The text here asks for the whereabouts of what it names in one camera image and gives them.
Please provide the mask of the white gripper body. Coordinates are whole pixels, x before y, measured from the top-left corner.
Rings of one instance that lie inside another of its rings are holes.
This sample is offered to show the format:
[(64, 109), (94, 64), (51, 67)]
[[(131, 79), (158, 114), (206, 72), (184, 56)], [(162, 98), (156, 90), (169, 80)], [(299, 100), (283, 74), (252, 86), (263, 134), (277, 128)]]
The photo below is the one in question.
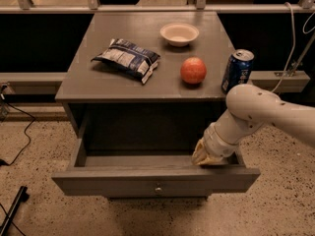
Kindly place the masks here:
[(224, 158), (228, 158), (238, 148), (238, 145), (229, 144), (220, 137), (214, 123), (204, 131), (203, 143), (206, 154), (210, 160), (223, 160)]

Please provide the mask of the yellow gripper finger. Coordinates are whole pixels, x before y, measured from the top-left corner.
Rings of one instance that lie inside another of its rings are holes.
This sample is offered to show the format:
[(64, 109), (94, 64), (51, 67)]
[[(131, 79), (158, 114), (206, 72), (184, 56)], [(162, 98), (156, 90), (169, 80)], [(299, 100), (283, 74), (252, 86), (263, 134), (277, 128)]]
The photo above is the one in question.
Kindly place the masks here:
[(197, 165), (226, 165), (228, 161), (223, 157), (207, 157), (197, 163)]
[(205, 151), (204, 142), (202, 139), (198, 141), (195, 146), (195, 150), (192, 154), (193, 163), (201, 163), (207, 158), (207, 152)]

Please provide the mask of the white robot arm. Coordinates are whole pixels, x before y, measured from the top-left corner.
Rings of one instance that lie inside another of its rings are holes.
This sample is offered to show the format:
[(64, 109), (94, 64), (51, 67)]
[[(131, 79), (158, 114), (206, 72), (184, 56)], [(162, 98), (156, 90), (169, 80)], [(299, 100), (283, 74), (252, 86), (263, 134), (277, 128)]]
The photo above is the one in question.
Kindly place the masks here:
[(204, 131), (192, 154), (195, 165), (222, 162), (238, 151), (240, 141), (263, 125), (274, 126), (315, 147), (315, 108), (281, 100), (253, 85), (233, 87), (223, 115)]

